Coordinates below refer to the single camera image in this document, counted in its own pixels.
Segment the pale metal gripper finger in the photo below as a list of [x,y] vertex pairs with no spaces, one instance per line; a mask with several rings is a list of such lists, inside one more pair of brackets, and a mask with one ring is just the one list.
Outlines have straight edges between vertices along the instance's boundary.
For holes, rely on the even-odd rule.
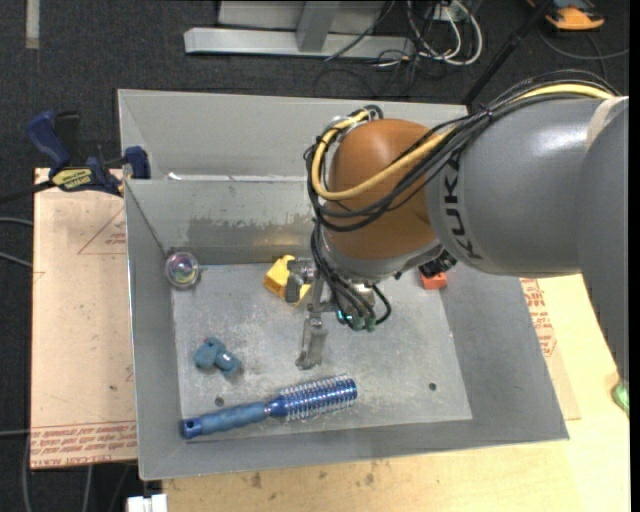
[[306,318],[303,325],[301,350],[296,359],[296,366],[299,370],[309,370],[314,366],[312,354],[313,334],[314,328],[312,325],[312,319]]
[[313,320],[313,362],[315,365],[322,364],[328,333],[329,331],[325,327],[322,318],[315,318]]

